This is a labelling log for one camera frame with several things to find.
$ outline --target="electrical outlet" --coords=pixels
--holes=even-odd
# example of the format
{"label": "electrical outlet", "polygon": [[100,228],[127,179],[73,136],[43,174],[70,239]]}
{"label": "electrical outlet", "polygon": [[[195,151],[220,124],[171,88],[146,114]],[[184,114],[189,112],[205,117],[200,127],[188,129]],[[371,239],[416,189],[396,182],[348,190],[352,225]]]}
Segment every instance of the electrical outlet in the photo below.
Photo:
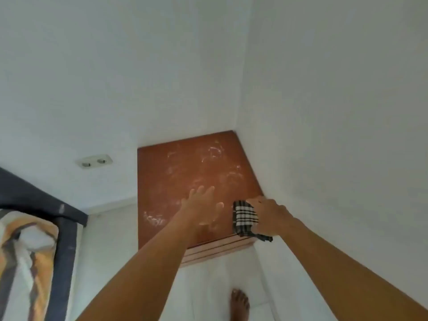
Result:
{"label": "electrical outlet", "polygon": [[76,163],[82,169],[92,169],[112,164],[113,160],[107,154],[99,154],[76,160]]}

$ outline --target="skin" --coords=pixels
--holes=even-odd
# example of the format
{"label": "skin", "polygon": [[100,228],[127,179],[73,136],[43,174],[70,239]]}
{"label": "skin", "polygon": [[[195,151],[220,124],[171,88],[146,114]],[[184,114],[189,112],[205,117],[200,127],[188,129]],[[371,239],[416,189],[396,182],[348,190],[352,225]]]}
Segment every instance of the skin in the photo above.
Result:
{"label": "skin", "polygon": [[[213,221],[223,207],[213,193],[213,187],[190,191],[168,225],[104,286],[78,321],[158,320],[196,227]],[[310,231],[285,206],[264,197],[247,201],[259,216],[253,232],[281,236],[339,321],[428,320],[426,309]],[[248,320],[245,294],[234,290],[230,302],[231,320]]]}

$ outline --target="bare foot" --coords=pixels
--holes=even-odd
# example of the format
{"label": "bare foot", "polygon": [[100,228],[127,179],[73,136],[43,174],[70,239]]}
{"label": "bare foot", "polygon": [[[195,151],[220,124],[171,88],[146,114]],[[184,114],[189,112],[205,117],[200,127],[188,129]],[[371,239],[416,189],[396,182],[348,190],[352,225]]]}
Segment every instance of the bare foot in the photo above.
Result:
{"label": "bare foot", "polygon": [[234,289],[230,298],[230,321],[248,321],[248,316],[248,297],[243,291]]}

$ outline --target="hand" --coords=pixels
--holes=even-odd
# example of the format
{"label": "hand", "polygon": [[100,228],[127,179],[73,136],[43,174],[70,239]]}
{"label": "hand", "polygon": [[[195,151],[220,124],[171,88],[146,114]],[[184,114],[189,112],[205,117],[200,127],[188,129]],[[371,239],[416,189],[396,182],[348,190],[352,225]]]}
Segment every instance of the hand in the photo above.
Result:
{"label": "hand", "polygon": [[224,204],[214,201],[214,186],[204,192],[204,186],[200,186],[197,191],[190,190],[189,198],[181,200],[180,213],[190,219],[196,225],[211,224],[217,219]]}
{"label": "hand", "polygon": [[254,207],[259,217],[259,223],[251,228],[253,233],[273,237],[278,235],[284,224],[293,218],[284,205],[278,205],[273,199],[258,196],[247,199],[247,202]]}

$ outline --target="cleaning cloth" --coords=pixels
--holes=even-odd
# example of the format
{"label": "cleaning cloth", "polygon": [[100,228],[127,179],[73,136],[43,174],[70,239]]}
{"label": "cleaning cloth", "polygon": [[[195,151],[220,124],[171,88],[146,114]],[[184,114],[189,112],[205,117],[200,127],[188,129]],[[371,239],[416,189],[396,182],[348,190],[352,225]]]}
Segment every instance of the cleaning cloth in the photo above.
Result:
{"label": "cleaning cloth", "polygon": [[254,207],[245,200],[233,202],[233,232],[240,237],[257,237],[262,241],[272,242],[274,239],[267,235],[251,232],[251,227],[259,223]]}

